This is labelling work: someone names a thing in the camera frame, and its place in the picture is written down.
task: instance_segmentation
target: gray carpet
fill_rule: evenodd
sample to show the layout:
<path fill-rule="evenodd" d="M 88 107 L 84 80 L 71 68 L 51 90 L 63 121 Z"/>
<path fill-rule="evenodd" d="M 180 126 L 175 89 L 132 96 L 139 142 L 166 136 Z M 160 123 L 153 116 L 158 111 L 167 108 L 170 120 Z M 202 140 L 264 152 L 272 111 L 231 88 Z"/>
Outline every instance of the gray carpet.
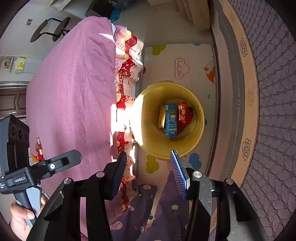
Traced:
<path fill-rule="evenodd" d="M 242 191 L 274 240 L 296 208 L 296 42 L 264 0 L 230 3 L 254 54 L 260 95 L 258 138 Z"/>

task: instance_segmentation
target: blue box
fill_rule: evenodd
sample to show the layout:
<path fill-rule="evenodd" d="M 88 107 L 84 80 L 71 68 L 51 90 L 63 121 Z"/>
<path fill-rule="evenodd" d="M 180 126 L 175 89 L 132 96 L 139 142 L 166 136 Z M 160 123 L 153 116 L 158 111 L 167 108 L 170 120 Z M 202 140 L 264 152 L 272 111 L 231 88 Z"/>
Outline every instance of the blue box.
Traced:
<path fill-rule="evenodd" d="M 177 136 L 177 105 L 167 104 L 165 106 L 165 135 L 168 138 Z"/>

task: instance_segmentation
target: red snack package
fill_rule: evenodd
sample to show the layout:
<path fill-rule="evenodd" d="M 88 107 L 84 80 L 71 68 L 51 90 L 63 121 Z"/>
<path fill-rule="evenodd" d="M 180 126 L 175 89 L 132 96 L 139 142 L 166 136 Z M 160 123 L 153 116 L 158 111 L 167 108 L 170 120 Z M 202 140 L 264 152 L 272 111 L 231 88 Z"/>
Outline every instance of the red snack package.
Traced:
<path fill-rule="evenodd" d="M 183 124 L 186 123 L 186 111 L 187 111 L 187 101 L 178 102 L 179 109 L 179 121 Z"/>

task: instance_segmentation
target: person's leg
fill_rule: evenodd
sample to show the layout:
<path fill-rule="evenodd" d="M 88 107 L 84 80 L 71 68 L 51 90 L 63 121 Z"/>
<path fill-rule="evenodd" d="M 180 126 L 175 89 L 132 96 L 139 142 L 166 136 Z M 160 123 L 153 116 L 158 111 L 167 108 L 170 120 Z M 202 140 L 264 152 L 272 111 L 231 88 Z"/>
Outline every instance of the person's leg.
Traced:
<path fill-rule="evenodd" d="M 157 188 L 142 184 L 138 189 L 126 212 L 110 225 L 114 241 L 136 241 L 147 224 Z"/>
<path fill-rule="evenodd" d="M 184 239 L 189 220 L 189 202 L 179 194 L 171 172 L 157 205 L 155 219 L 137 241 L 180 241 Z"/>

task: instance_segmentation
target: wooden door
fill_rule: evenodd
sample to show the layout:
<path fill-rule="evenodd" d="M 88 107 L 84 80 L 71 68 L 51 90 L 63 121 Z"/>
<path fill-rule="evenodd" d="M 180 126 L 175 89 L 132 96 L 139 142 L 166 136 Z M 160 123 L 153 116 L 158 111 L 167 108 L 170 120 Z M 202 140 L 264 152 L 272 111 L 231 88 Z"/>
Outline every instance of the wooden door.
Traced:
<path fill-rule="evenodd" d="M 26 88 L 0 89 L 0 117 L 26 114 Z"/>

